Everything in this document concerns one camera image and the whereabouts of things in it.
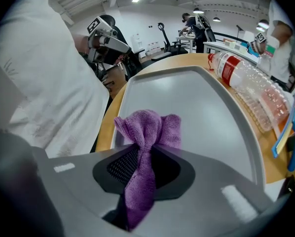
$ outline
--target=black shirt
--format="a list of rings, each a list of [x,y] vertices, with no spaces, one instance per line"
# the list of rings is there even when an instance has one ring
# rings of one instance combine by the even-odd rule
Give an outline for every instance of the black shirt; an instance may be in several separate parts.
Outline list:
[[[191,16],[186,22],[186,26],[191,27],[192,31],[195,33],[195,39],[201,39],[204,36],[204,29],[201,30],[196,25],[196,18]]]

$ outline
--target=white fabric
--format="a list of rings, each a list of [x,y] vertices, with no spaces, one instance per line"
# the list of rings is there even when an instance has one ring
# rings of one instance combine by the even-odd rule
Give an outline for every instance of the white fabric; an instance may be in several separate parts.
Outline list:
[[[269,5],[269,28],[267,37],[274,31],[278,21],[281,21],[293,30],[293,26],[283,9],[279,6],[276,0],[271,0]],[[285,83],[289,80],[289,57],[291,52],[291,41],[282,44],[274,53],[271,59],[271,75],[276,79]]]
[[[48,0],[17,0],[2,20],[0,68],[24,96],[9,132],[49,158],[90,152],[109,93]]]

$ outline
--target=black mesh grille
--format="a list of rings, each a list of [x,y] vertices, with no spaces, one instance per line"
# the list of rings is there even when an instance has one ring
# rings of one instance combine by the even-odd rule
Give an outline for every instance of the black mesh grille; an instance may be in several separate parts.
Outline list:
[[[127,185],[138,166],[138,151],[139,149],[133,149],[124,156],[111,162],[107,166],[108,173],[119,182]]]

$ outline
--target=purple cloth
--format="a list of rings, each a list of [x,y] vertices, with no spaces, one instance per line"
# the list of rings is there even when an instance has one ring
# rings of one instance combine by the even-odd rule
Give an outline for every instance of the purple cloth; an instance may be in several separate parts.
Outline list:
[[[124,190],[129,230],[133,230],[153,206],[155,175],[150,150],[159,144],[180,148],[181,118],[174,114],[160,117],[151,110],[136,111],[129,117],[116,117],[114,125],[128,140],[138,144],[138,167]]]

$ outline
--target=person in black shirt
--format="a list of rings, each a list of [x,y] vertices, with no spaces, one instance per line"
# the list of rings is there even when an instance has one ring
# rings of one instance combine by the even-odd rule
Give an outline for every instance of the person in black shirt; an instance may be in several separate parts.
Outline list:
[[[197,46],[196,53],[203,53],[204,44],[203,41],[206,41],[206,36],[204,34],[204,29],[199,29],[196,25],[196,18],[191,16],[188,13],[182,15],[183,22],[186,22],[186,25],[181,29],[179,36],[183,34],[188,27],[191,27],[192,31],[195,33],[195,43]]]

